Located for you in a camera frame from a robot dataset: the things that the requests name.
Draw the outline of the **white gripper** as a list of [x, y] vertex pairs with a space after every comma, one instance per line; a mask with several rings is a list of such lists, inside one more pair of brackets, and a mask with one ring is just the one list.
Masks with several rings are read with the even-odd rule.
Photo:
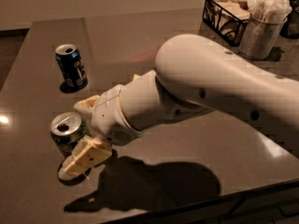
[[74, 104], [79, 113], [91, 115], [93, 129], [105, 137], [91, 138], [84, 135], [62, 163], [58, 177], [63, 181], [72, 180], [90, 168], [102, 163], [112, 155], [112, 145], [125, 146], [142, 136], [124, 116], [121, 108], [123, 85], [105, 91], [101, 96], [94, 95]]

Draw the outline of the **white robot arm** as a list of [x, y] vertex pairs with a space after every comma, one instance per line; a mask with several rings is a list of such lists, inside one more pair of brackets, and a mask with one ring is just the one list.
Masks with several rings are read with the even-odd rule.
[[248, 63], [200, 35], [178, 35], [159, 49], [155, 67], [126, 85], [74, 108], [92, 118], [94, 138], [81, 138], [58, 171], [68, 181], [108, 159], [145, 130], [209, 109], [243, 120], [292, 155], [299, 152], [299, 82]]

